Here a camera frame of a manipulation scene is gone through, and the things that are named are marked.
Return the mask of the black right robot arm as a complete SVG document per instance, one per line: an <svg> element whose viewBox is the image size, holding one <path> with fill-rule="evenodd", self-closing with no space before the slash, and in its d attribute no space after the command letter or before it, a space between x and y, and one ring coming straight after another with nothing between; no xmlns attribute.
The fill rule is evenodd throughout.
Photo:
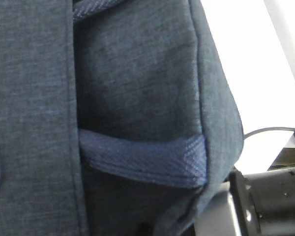
<svg viewBox="0 0 295 236"><path fill-rule="evenodd" d="M295 167L233 171L194 230L197 236L295 236Z"/></svg>

